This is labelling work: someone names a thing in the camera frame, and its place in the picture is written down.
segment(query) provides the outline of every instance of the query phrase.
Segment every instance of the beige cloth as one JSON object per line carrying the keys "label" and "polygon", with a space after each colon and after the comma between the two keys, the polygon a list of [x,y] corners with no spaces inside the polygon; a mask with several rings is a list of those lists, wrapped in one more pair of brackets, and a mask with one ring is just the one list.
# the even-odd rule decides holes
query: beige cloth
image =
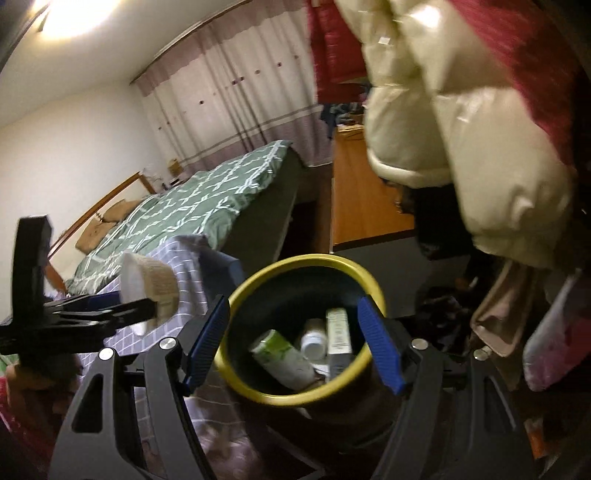
{"label": "beige cloth", "polygon": [[474,312],[470,327],[501,357],[513,353],[532,308],[540,271],[505,260],[488,295]]}

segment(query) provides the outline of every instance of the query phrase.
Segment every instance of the white bottle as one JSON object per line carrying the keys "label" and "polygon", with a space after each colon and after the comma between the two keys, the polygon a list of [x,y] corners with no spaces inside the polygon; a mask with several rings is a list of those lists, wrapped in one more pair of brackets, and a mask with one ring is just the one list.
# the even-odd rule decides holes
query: white bottle
{"label": "white bottle", "polygon": [[301,337],[301,353],[311,362],[318,362],[326,356],[328,338],[324,321],[310,319],[304,327]]}

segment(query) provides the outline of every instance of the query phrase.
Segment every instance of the wooden desk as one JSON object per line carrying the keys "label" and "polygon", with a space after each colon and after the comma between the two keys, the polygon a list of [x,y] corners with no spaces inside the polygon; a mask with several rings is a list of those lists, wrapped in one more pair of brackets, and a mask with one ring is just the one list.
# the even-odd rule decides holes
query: wooden desk
{"label": "wooden desk", "polygon": [[371,169],[363,131],[335,132],[332,251],[364,247],[414,235],[414,218],[400,213],[399,192]]}

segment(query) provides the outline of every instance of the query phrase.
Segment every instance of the floor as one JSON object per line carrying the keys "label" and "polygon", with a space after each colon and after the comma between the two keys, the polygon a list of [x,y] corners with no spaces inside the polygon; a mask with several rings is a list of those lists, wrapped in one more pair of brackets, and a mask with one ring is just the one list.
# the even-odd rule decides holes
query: floor
{"label": "floor", "polygon": [[311,168],[308,173],[315,199],[294,206],[280,259],[330,252],[332,165]]}

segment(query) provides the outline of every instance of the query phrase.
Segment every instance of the metal screw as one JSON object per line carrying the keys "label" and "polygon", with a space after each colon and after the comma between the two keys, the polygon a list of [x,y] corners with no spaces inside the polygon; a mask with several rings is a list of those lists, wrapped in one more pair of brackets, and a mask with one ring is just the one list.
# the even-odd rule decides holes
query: metal screw
{"label": "metal screw", "polygon": [[108,360],[109,358],[111,358],[113,356],[114,353],[115,353],[115,351],[112,348],[103,348],[99,352],[99,358],[101,360]]}
{"label": "metal screw", "polygon": [[478,361],[483,362],[484,360],[488,360],[490,353],[485,348],[479,348],[478,350],[474,350],[474,358]]}
{"label": "metal screw", "polygon": [[426,350],[429,346],[429,342],[424,338],[415,338],[410,344],[415,350]]}
{"label": "metal screw", "polygon": [[166,337],[163,338],[162,340],[160,340],[160,348],[162,350],[170,350],[171,348],[174,348],[174,346],[177,344],[176,339],[172,338],[172,337]]}

